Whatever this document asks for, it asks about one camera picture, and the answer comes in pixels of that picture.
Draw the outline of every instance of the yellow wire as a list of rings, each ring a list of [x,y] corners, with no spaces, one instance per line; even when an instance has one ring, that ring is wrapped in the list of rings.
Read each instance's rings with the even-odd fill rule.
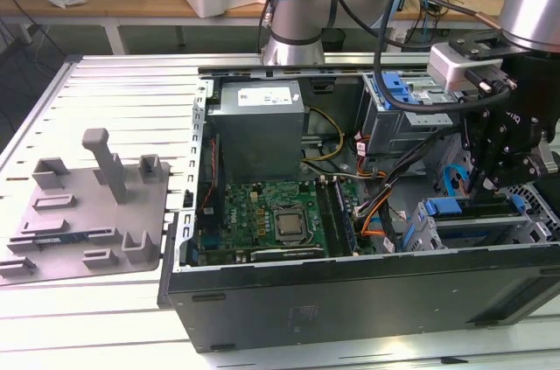
[[[330,122],[334,128],[336,128],[337,132],[339,133],[339,145],[337,146],[336,150],[333,151],[332,153],[329,154],[325,154],[324,156],[319,156],[319,157],[305,157],[302,158],[302,162],[306,161],[306,162],[320,162],[321,160],[328,160],[329,158],[332,158],[334,156],[336,156],[337,154],[340,153],[340,151],[342,150],[342,148],[344,147],[344,133],[342,132],[342,129],[340,129],[340,127],[337,125],[337,123],[329,116],[327,115],[325,112],[323,112],[320,109],[317,108],[309,108],[310,111],[314,110],[315,112],[317,112],[318,114],[320,114],[321,116],[323,116],[328,122]]]

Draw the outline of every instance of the motherboard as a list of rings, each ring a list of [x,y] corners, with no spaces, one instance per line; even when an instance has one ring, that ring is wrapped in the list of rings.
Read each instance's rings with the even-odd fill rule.
[[[347,255],[355,249],[348,212],[358,202],[356,185],[345,179],[227,185],[223,227],[199,236],[200,261]]]

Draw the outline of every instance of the metal workbench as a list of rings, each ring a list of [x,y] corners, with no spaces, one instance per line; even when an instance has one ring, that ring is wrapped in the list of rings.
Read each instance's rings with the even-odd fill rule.
[[[412,59],[427,62],[422,54],[387,54],[384,61]],[[371,60],[327,57],[349,65]],[[67,62],[0,155],[0,256],[35,186],[30,176],[39,158],[93,164],[81,147],[89,127],[108,129],[110,149],[123,163],[152,152],[170,163],[166,227],[182,205],[199,67],[258,62],[234,54]],[[560,299],[510,327],[198,355],[175,311],[156,305],[159,275],[157,269],[0,289],[0,368],[436,368],[457,360],[454,369],[560,368]],[[371,306],[382,313],[374,298]]]

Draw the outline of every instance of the gray 3d printed holder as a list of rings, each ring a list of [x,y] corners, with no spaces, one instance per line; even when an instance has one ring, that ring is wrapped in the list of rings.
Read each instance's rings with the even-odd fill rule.
[[[123,166],[106,129],[82,138],[99,168],[68,170],[59,158],[38,161],[38,187],[0,261],[0,286],[158,267],[170,167],[157,155]]]

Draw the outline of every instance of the cpu socket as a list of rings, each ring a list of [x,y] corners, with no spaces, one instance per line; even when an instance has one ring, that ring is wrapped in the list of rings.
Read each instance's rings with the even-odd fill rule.
[[[274,211],[276,240],[284,245],[298,244],[307,238],[305,210],[291,208]]]

